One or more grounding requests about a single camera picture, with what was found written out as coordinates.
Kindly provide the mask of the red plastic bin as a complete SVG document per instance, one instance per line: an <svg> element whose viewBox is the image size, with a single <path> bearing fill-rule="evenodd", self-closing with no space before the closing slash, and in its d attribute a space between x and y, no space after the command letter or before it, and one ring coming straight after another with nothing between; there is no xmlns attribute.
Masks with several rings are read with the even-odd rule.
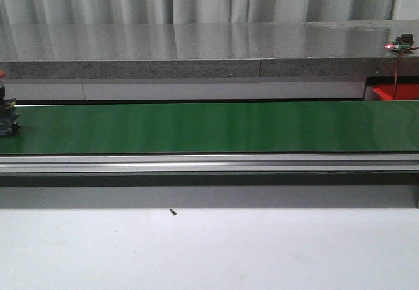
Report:
<svg viewBox="0 0 419 290"><path fill-rule="evenodd" d="M419 87L418 84L399 84L397 87L390 84L383 84L374 86L373 92L378 94L382 101L417 100Z"/></svg>

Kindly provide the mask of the aluminium conveyor frame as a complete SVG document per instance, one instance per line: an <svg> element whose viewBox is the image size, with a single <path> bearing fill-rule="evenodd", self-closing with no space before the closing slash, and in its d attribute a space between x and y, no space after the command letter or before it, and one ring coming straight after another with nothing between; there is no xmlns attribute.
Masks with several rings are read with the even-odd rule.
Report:
<svg viewBox="0 0 419 290"><path fill-rule="evenodd" d="M1 158L4 209L417 205L417 154L86 154Z"/></svg>

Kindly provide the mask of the green conveyor belt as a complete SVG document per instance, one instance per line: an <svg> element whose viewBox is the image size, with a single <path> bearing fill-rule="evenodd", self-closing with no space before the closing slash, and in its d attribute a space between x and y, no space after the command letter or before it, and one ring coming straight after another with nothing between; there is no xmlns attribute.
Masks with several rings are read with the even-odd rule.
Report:
<svg viewBox="0 0 419 290"><path fill-rule="evenodd" d="M417 101L19 106L2 154L416 152Z"/></svg>

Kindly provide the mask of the red mushroom push button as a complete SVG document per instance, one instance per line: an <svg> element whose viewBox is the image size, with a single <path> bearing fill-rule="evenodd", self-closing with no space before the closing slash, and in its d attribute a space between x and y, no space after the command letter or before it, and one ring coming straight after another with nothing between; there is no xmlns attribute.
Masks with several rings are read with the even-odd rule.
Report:
<svg viewBox="0 0 419 290"><path fill-rule="evenodd" d="M19 129L19 124L16 121L18 114L16 112L16 99L5 98L6 90L3 84L3 78L5 78L5 76L6 73L1 70L1 136L12 136Z"/></svg>

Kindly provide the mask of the small green circuit board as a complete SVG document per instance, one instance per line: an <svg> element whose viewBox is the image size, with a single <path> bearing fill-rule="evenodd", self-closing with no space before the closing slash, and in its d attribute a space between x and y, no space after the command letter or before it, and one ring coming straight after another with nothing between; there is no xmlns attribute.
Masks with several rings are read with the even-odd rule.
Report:
<svg viewBox="0 0 419 290"><path fill-rule="evenodd" d="M400 53L412 52L418 50L418 47L414 45L414 35L405 33L398 36L394 41L389 41L385 44L384 49Z"/></svg>

